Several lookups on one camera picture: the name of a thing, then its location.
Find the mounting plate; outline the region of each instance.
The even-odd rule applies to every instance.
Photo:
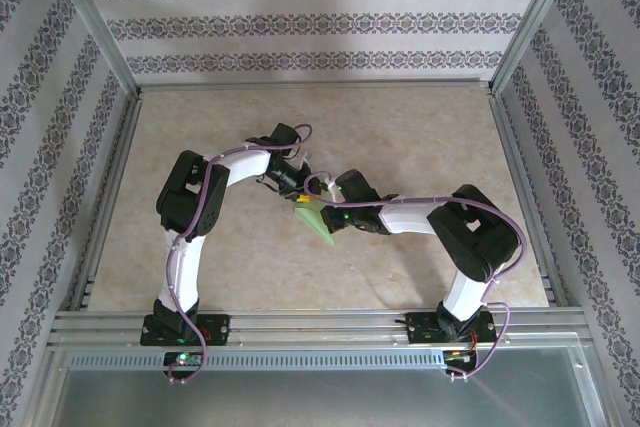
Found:
[[[231,317],[224,314],[198,314],[196,327],[204,335],[207,345],[227,345]],[[199,346],[198,337],[185,341],[177,332],[168,328],[154,314],[145,316],[140,335],[140,345],[153,347],[192,347]]]
[[[407,312],[405,323],[410,344],[434,344],[452,342],[438,324],[438,312]],[[480,311],[465,329],[468,333],[455,339],[456,343],[471,342],[471,331],[475,330],[478,342],[495,342],[496,329],[491,312]]]

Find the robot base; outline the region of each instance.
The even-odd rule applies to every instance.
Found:
[[[192,321],[195,321],[196,327],[204,336],[207,345],[227,345],[230,317],[224,314],[196,314],[195,311],[193,313],[187,312],[187,315]],[[179,317],[177,312],[172,312],[172,314]],[[166,319],[163,321],[157,312],[145,316],[140,345],[151,347],[200,346],[198,337],[186,324],[182,328],[175,329],[167,325],[168,323],[170,322],[167,322]]]
[[[469,320],[460,322],[447,312],[442,302],[436,312],[408,312],[401,323],[407,327],[409,344],[473,342],[472,332],[475,332],[478,343],[493,343],[497,336],[491,312],[479,310]],[[478,358],[474,355],[465,360],[465,356],[452,356],[445,360],[451,367],[470,372]]]

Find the striped wallpaper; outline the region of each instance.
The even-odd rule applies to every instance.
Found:
[[[488,80],[530,0],[96,0],[141,84]]]
[[[640,425],[640,0],[555,0],[502,92],[623,425]]]
[[[0,426],[22,425],[125,93],[71,0],[0,0]]]

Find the green object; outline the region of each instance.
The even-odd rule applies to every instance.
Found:
[[[317,234],[331,245],[335,245],[333,236],[329,233],[329,229],[324,225],[320,211],[324,205],[320,202],[312,200],[311,202],[297,203],[294,211],[296,217],[302,222],[310,226]]]

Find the perforated metal strip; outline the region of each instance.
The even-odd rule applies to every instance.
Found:
[[[74,352],[73,370],[158,370],[162,352]],[[407,351],[300,351],[300,352],[213,352],[207,357],[211,371],[301,371],[301,370],[414,370],[443,368],[438,349]]]

